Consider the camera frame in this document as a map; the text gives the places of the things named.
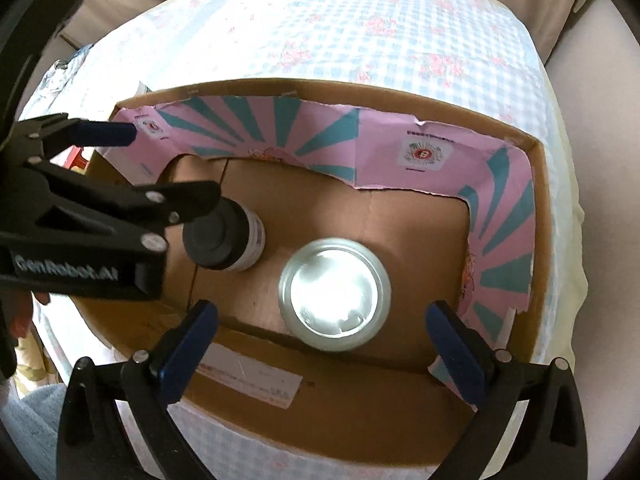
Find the black bottle cap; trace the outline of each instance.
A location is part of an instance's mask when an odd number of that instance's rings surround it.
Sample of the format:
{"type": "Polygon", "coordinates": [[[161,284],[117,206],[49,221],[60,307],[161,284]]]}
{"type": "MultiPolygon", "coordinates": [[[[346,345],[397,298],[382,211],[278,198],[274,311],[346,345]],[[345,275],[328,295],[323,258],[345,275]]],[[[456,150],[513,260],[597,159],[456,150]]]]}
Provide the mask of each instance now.
{"type": "Polygon", "coordinates": [[[208,215],[187,222],[182,243],[190,259],[201,267],[223,270],[244,253],[249,241],[249,221],[242,207],[228,198],[220,198],[208,215]]]}

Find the small bottle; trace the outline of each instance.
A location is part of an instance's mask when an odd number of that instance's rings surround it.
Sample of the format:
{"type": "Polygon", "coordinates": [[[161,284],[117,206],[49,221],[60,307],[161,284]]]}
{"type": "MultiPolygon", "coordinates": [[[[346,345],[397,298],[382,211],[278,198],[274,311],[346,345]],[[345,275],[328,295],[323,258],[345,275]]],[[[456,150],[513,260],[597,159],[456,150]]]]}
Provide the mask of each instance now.
{"type": "Polygon", "coordinates": [[[182,243],[194,263],[210,270],[245,270],[260,258],[264,225],[253,211],[220,198],[208,215],[184,225],[182,243]]]}

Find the printed logo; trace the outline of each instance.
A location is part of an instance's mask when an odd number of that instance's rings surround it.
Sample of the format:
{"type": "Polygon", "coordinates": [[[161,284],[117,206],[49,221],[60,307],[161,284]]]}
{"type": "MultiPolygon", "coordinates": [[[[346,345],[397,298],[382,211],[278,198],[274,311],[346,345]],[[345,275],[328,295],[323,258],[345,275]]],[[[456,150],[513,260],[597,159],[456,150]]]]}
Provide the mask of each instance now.
{"type": "Polygon", "coordinates": [[[409,136],[402,141],[398,164],[420,170],[440,170],[453,153],[450,142],[431,136],[409,136]]]}
{"type": "Polygon", "coordinates": [[[20,254],[14,256],[14,264],[23,272],[33,272],[34,274],[49,274],[63,278],[81,278],[82,280],[118,281],[118,269],[115,267],[110,269],[101,267],[100,270],[95,270],[90,265],[75,266],[68,262],[57,264],[51,260],[27,260],[20,254]]]}
{"type": "Polygon", "coordinates": [[[167,139],[169,137],[162,127],[149,117],[138,117],[134,120],[134,124],[138,130],[145,132],[152,139],[167,139]]]}

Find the gray towel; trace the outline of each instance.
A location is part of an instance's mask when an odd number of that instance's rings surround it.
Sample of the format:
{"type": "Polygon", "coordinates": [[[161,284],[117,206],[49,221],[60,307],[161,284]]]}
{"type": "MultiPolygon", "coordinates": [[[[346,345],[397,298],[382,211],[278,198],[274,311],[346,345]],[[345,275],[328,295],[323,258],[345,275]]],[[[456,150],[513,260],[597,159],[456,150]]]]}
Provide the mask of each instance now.
{"type": "Polygon", "coordinates": [[[52,384],[20,400],[12,382],[0,386],[0,399],[4,399],[0,420],[40,480],[56,480],[56,444],[65,393],[64,384],[52,384]]]}

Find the cardboard wall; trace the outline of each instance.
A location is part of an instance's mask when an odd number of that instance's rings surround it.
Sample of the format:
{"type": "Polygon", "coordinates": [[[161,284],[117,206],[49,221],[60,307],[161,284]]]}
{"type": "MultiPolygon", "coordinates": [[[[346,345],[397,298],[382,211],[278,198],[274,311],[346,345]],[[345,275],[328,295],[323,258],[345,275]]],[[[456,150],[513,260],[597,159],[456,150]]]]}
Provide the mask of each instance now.
{"type": "MultiPolygon", "coordinates": [[[[147,94],[120,106],[134,108],[194,94],[278,95],[290,91],[328,104],[348,103],[457,124],[508,139],[527,153],[536,202],[533,290],[529,311],[516,317],[509,345],[520,359],[528,360],[542,315],[551,228],[543,151],[532,137],[469,110],[420,96],[330,82],[210,83],[147,94]]],[[[105,175],[107,166],[96,158],[88,175],[113,178],[105,175]]],[[[137,348],[150,348],[177,322],[175,312],[189,303],[185,297],[189,290],[191,301],[211,298],[220,308],[222,321],[217,343],[299,374],[303,381],[289,409],[283,410],[196,374],[186,394],[191,402],[276,446],[372,465],[440,463],[472,412],[425,370],[434,352],[422,314],[436,296],[456,303],[468,233],[466,205],[457,199],[411,191],[354,190],[327,176],[254,160],[212,163],[185,157],[167,175],[174,180],[222,181],[224,195],[254,209],[264,221],[265,253],[244,273],[198,269],[194,274],[174,228],[175,233],[168,234],[171,248],[163,298],[174,308],[158,302],[76,300],[92,330],[130,355],[137,348]],[[369,344],[343,355],[322,354],[295,341],[287,335],[276,310],[274,286],[281,267],[294,250],[327,235],[354,238],[376,252],[389,271],[392,312],[398,314],[390,314],[369,344]],[[416,251],[421,245],[436,250],[416,251]]]]}

